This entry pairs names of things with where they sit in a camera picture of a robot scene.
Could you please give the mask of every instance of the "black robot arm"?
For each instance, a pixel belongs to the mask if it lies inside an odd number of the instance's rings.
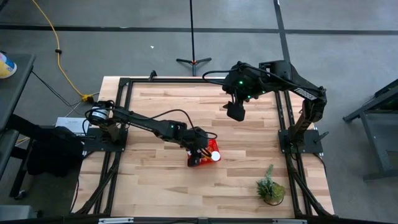
[[[304,98],[302,114],[295,125],[289,127],[290,141],[300,144],[304,131],[311,123],[322,118],[326,105],[326,90],[302,78],[295,67],[284,60],[264,62],[259,68],[238,62],[225,77],[223,90],[232,96],[224,107],[227,115],[236,121],[243,121],[244,102],[258,99],[270,91],[292,91]]]
[[[207,132],[199,127],[187,129],[187,124],[173,120],[157,121],[122,107],[114,106],[113,101],[99,101],[92,110],[86,112],[87,120],[99,126],[103,131],[103,139],[110,142],[119,140],[119,124],[127,124],[150,131],[163,141],[173,142],[185,148],[191,155],[188,166],[199,165],[202,153],[208,153]]]

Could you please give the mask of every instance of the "black tripod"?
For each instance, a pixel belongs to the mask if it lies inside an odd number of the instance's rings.
[[[190,12],[191,12],[192,61],[185,60],[185,59],[180,59],[180,58],[177,58],[176,61],[185,62],[185,63],[189,63],[190,65],[192,65],[192,76],[195,77],[197,75],[197,65],[200,62],[208,62],[208,61],[211,60],[211,58],[204,58],[204,59],[200,59],[200,60],[195,60],[195,42],[193,41],[192,0],[189,0],[189,5],[190,5]]]

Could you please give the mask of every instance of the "wooden tabletop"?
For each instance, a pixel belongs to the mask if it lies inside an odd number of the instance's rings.
[[[115,100],[119,78],[104,77],[99,100]],[[187,154],[178,145],[130,127],[119,167],[112,216],[294,217],[285,157],[280,153],[277,137],[279,119],[275,94],[268,93],[245,104],[246,117],[242,122],[227,117],[223,105],[230,99],[220,86],[211,84],[135,83],[130,110],[145,116],[171,109],[185,110],[195,126],[217,133],[222,159],[214,164],[188,168]],[[296,119],[302,100],[291,94]],[[158,119],[188,122],[179,112]],[[95,152],[83,161],[74,211],[97,187],[103,157],[103,152]],[[276,207],[259,200],[256,192],[256,181],[265,175],[270,164],[274,165],[274,181],[286,191],[284,201]],[[303,164],[308,187],[324,208],[333,213],[322,163],[314,155],[303,154]],[[297,189],[300,208],[304,211],[298,185]]]

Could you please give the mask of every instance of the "black metal frame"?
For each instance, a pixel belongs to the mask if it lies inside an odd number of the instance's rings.
[[[392,100],[398,99],[398,80],[392,82],[390,85],[384,87],[375,93],[374,98],[370,100],[368,103],[357,109],[356,111],[350,113],[348,116],[343,117],[343,120],[346,123],[352,122],[352,120],[356,118],[361,118],[362,124],[364,126],[364,130],[366,132],[366,136],[368,137],[368,141],[372,148],[375,150],[377,154],[377,162],[379,165],[379,171],[367,174],[363,176],[363,180],[376,180],[385,177],[398,177],[398,169],[395,169],[390,162],[388,151],[394,151],[393,149],[383,149],[377,147],[375,144],[376,134],[373,133],[372,129],[369,126],[369,117],[370,113],[377,113],[376,109],[383,107],[388,104],[388,102]]]
[[[30,151],[32,149],[32,143],[35,140],[38,141],[51,141],[55,145],[61,143],[64,143],[65,145],[68,144],[65,142],[64,139],[60,138],[59,136],[55,135],[50,131],[50,128],[53,128],[52,126],[39,126],[36,124],[31,123],[30,121],[21,118],[20,116],[16,114],[12,114],[10,118],[8,119],[7,122],[7,129],[14,129],[17,130],[20,134],[23,134],[27,137],[30,138],[28,146],[25,149],[21,149],[19,147],[14,147],[14,149],[11,152],[11,156],[21,159],[22,162],[19,166],[18,173],[16,175],[16,178],[14,180],[14,183],[12,185],[11,191],[9,196],[14,197],[16,199],[19,199],[19,192],[21,190],[22,183],[24,181],[27,168],[26,168],[26,159],[28,158]]]
[[[216,82],[222,82],[222,78],[209,78]],[[132,88],[134,83],[207,83],[201,78],[120,78],[118,93],[116,96],[116,104],[120,105],[123,88],[127,85],[127,95],[124,104],[125,108],[129,108]],[[275,92],[275,98],[277,102],[277,112],[279,117],[279,124],[281,129],[285,129],[284,112],[282,109],[282,102],[280,99],[280,92]],[[289,122],[294,124],[294,117],[292,113],[292,106],[290,103],[289,92],[285,93],[285,99],[287,103]],[[70,214],[65,217],[50,217],[40,218],[31,220],[21,220],[21,223],[98,223],[100,218],[111,218],[111,210],[113,206],[114,191],[116,189],[116,181],[118,177],[119,161],[121,159],[121,152],[116,152],[114,161],[111,168],[108,170],[109,160],[111,152],[105,152],[103,167],[101,171],[101,178],[98,188],[94,191],[89,201],[76,213]],[[329,213],[323,211],[322,206],[317,202],[311,191],[308,189],[305,183],[304,169],[301,161],[300,153],[297,156],[297,168],[294,169],[291,153],[285,153],[285,159],[287,163],[287,171],[289,178],[290,191],[292,195],[292,203],[294,209],[294,218],[291,219],[278,219],[278,218],[172,218],[172,217],[132,217],[134,223],[142,224],[165,224],[168,222],[198,222],[197,224],[215,224],[215,223],[375,223],[367,222],[362,220],[349,220],[344,218],[338,218],[332,216]],[[109,194],[106,201],[106,208],[101,213],[101,201],[103,196],[103,190],[106,185],[110,183]],[[298,183],[305,196],[305,209],[306,214],[303,214],[299,207],[299,200],[297,197],[297,189],[295,181]],[[94,207],[94,214],[88,214],[91,208]],[[313,216],[311,213],[311,206],[314,207],[318,216]],[[12,223],[19,223],[18,220],[11,221]]]
[[[212,78],[211,80],[216,81],[216,82],[223,82],[222,78]],[[124,104],[124,107],[126,109],[129,108],[130,105],[130,100],[131,100],[131,95],[132,95],[132,88],[134,83],[207,83],[201,78],[120,78],[119,80],[119,86],[118,86],[118,93],[116,96],[116,104],[119,105],[121,102],[121,97],[122,97],[122,92],[123,88],[127,85],[127,94],[126,94],[126,101]],[[282,103],[280,100],[280,93],[276,92],[275,93],[276,100],[277,100],[277,110],[278,110],[278,115],[279,115],[279,123],[281,129],[285,129],[285,121],[284,121],[284,112],[282,109]],[[285,93],[285,99],[286,103],[288,106],[288,112],[289,112],[289,121],[290,125],[294,124],[294,117],[292,113],[292,105],[290,102],[290,97],[289,97],[289,92]],[[116,186],[116,179],[118,176],[118,167],[119,167],[119,160],[121,158],[121,152],[116,152],[115,159],[113,161],[112,167],[114,168],[112,170],[112,173],[108,171],[108,166],[109,166],[109,159],[111,157],[111,152],[105,152],[105,157],[104,157],[104,162],[103,162],[103,167],[101,171],[101,176],[99,180],[99,186],[95,190],[94,194],[90,197],[89,201],[85,204],[86,207],[83,206],[83,208],[77,213],[87,213],[90,211],[91,206],[94,205],[94,214],[100,213],[100,207],[101,207],[101,199],[103,196],[103,189],[105,186],[108,184],[108,182],[111,180],[111,185],[109,188],[109,195],[108,199],[106,202],[106,208],[104,210],[104,213],[107,215],[111,214],[112,210],[112,204],[113,204],[113,197],[114,197],[114,191],[115,191],[115,186]],[[289,167],[293,166],[292,165],[292,159],[291,159],[291,154],[290,153],[285,153],[285,158],[286,158],[286,163],[288,167],[288,175],[289,175],[289,184],[290,184],[290,190],[292,194],[292,202],[294,206],[294,213],[295,217],[299,217],[302,215],[302,212],[299,207],[299,201],[297,198],[297,190],[295,187],[295,180],[299,184],[299,186],[303,189],[303,194],[305,195],[305,210],[306,214],[311,215],[311,205],[310,201],[314,203],[318,203],[315,200],[315,197],[311,194],[309,191],[308,187],[306,186],[305,182],[305,175],[304,175],[304,168],[301,160],[301,155],[300,153],[296,153],[297,157],[297,165],[298,165],[298,171],[289,169]]]

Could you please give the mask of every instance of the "gray table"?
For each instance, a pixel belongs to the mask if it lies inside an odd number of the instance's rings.
[[[17,106],[36,58],[31,54],[6,54],[6,56],[17,64],[17,71],[9,78],[0,79],[0,131],[6,128],[8,119]]]
[[[26,160],[27,150],[14,147],[19,135],[18,125],[15,123],[22,121],[21,125],[24,125],[26,120],[14,115],[13,112],[33,69],[36,56],[32,54],[6,54],[6,56],[17,65],[17,71],[9,78],[0,79],[0,179],[11,156],[22,159],[10,193],[10,196],[16,197],[25,176],[23,164]]]
[[[0,178],[6,169],[14,144],[18,138],[18,131],[7,130],[0,133]]]
[[[390,83],[374,94],[374,98],[343,119],[350,123],[361,118],[370,145],[376,152],[379,171],[365,175],[363,180],[376,180],[385,177],[398,177],[389,156],[398,152],[398,110],[394,104],[398,100],[398,80]]]

